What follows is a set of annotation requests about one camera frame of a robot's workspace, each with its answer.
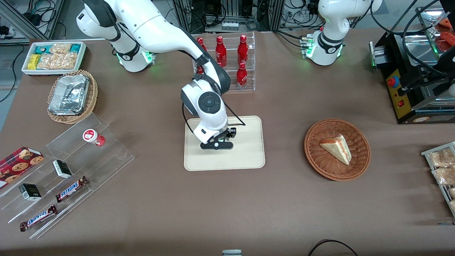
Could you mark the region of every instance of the cookie box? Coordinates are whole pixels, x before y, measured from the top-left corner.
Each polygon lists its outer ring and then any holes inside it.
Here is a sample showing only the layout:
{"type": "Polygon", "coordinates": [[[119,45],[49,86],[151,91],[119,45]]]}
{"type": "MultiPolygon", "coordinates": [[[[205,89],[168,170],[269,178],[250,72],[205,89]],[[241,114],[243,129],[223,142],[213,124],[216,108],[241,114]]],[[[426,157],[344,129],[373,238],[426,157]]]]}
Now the cookie box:
{"type": "Polygon", "coordinates": [[[35,76],[59,76],[62,74],[67,74],[69,72],[78,71],[82,65],[82,60],[84,59],[84,54],[86,50],[86,45],[82,41],[47,41],[47,42],[36,42],[30,45],[29,52],[25,58],[24,64],[22,65],[22,72],[31,77],[35,76]],[[77,53],[76,64],[73,69],[55,69],[55,70],[42,70],[42,69],[28,69],[28,64],[32,55],[36,53],[37,47],[48,46],[55,43],[59,44],[73,44],[80,45],[79,51],[77,53]]]}
{"type": "Polygon", "coordinates": [[[22,147],[0,160],[0,189],[44,159],[41,152],[22,147]]]}

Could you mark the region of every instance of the beige tray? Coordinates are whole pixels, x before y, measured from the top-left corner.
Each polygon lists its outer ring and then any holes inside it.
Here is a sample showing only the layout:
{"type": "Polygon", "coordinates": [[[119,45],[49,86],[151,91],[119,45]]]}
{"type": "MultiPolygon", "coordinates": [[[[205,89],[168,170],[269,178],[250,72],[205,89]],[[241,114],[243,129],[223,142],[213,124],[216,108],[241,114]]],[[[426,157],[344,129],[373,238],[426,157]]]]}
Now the beige tray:
{"type": "MultiPolygon", "coordinates": [[[[265,164],[264,141],[261,118],[257,116],[240,117],[246,126],[236,126],[237,135],[229,140],[233,149],[204,150],[201,142],[185,125],[184,166],[188,171],[257,169],[265,164]]],[[[228,123],[239,123],[237,118],[229,117],[228,123]]],[[[199,118],[188,120],[191,128],[200,122],[199,118]]]]}

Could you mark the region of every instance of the round wicker basket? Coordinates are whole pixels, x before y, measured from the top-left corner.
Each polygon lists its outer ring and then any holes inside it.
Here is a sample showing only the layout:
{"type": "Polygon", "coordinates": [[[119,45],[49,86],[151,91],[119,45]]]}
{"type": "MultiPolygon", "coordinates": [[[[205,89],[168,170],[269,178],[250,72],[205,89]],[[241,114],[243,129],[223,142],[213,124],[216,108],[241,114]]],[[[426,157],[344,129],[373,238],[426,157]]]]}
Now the round wicker basket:
{"type": "Polygon", "coordinates": [[[310,164],[323,176],[337,181],[358,178],[368,168],[371,160],[369,144],[363,133],[353,124],[341,119],[325,119],[308,130],[304,143],[305,154],[310,164]],[[343,164],[319,143],[323,139],[342,134],[346,139],[352,159],[343,164]]]}
{"type": "MultiPolygon", "coordinates": [[[[85,119],[88,115],[90,115],[93,112],[93,109],[95,108],[95,105],[96,105],[96,98],[98,97],[98,85],[96,84],[95,79],[93,79],[93,76],[89,72],[84,71],[84,70],[70,72],[68,74],[65,74],[64,76],[76,76],[76,75],[84,75],[90,79],[89,92],[87,95],[84,112],[79,116],[57,116],[57,115],[54,115],[54,114],[50,113],[49,111],[47,111],[47,114],[49,114],[49,116],[52,118],[52,120],[60,122],[60,123],[75,124],[78,121],[85,119]]],[[[49,96],[47,97],[47,104],[50,104],[50,102],[51,102],[52,96],[54,95],[54,91],[55,91],[55,88],[57,85],[57,81],[54,83],[54,86],[52,86],[51,92],[49,93],[49,96]]]]}

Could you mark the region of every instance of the robotic arm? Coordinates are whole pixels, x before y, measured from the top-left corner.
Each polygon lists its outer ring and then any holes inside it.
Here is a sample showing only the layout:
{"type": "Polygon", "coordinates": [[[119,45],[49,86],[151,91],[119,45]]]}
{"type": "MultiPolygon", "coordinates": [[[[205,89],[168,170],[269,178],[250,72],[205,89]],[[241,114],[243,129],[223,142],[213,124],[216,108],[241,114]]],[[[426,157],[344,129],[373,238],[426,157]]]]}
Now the robotic arm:
{"type": "MultiPolygon", "coordinates": [[[[204,74],[196,74],[181,91],[181,99],[188,111],[201,118],[193,132],[202,142],[201,147],[214,143],[212,139],[224,141],[235,136],[235,129],[228,129],[228,117],[221,99],[221,95],[229,90],[231,79],[190,34],[168,23],[149,0],[134,3],[128,0],[84,0],[84,5],[85,9],[76,19],[79,28],[88,36],[109,40],[128,71],[137,72],[148,65],[142,51],[182,51],[202,66],[204,74]]],[[[225,145],[232,148],[232,143],[225,145]]],[[[223,147],[214,143],[208,148],[223,147]]]]}
{"type": "Polygon", "coordinates": [[[318,11],[326,24],[322,31],[308,34],[306,57],[322,66],[334,63],[349,31],[347,18],[362,16],[370,5],[376,12],[381,4],[382,0],[320,0],[318,11]]]}

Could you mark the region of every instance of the yellow panel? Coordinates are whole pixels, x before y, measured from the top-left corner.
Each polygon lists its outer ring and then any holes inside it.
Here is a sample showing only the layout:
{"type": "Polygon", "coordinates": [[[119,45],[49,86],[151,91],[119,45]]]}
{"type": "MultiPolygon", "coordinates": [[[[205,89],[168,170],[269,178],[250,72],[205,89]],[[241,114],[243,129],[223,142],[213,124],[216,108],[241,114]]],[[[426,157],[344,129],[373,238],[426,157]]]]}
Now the yellow panel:
{"type": "MultiPolygon", "coordinates": [[[[399,78],[400,75],[399,75],[399,72],[398,72],[398,69],[395,70],[395,72],[393,72],[387,79],[386,79],[386,82],[389,78],[392,78],[394,76],[397,76],[399,78]]],[[[396,88],[392,88],[390,86],[387,86],[387,88],[389,88],[389,92],[390,92],[390,97],[392,98],[392,102],[393,102],[393,105],[394,105],[394,108],[395,108],[395,113],[397,114],[397,117],[398,118],[402,118],[404,117],[406,114],[408,114],[409,112],[411,112],[412,108],[411,108],[411,104],[409,103],[409,99],[408,99],[408,96],[407,95],[404,95],[402,97],[400,97],[398,95],[398,89],[401,88],[401,83],[396,87],[396,88]],[[403,101],[404,102],[404,105],[403,106],[399,106],[398,103],[400,101],[403,101]]]]}

